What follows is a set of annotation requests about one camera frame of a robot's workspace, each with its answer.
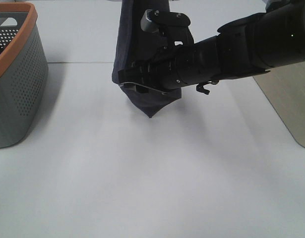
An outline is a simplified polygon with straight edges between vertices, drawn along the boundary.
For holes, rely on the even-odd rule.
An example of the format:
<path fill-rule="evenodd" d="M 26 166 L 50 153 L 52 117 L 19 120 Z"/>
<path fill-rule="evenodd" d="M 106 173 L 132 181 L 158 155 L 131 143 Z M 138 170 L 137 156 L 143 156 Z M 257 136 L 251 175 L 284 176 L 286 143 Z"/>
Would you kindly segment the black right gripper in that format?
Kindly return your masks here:
<path fill-rule="evenodd" d="M 172 62 L 176 48 L 159 48 L 148 60 L 134 61 L 130 67 L 118 71 L 118 85 L 138 93 L 149 90 L 169 94 L 177 90 Z"/>

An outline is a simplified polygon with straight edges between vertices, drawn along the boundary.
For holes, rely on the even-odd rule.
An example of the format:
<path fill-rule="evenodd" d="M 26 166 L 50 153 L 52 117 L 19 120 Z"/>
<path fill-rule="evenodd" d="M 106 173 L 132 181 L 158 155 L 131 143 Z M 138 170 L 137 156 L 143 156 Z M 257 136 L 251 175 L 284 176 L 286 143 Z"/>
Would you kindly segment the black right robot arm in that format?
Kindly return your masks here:
<path fill-rule="evenodd" d="M 305 61 L 305 0 L 271 0 L 265 12 L 229 22 L 218 35 L 195 42 L 183 13 L 148 9 L 141 29 L 159 33 L 167 45 L 148 60 L 118 72 L 120 85 L 140 92 L 168 94 L 195 85 L 267 73 Z"/>

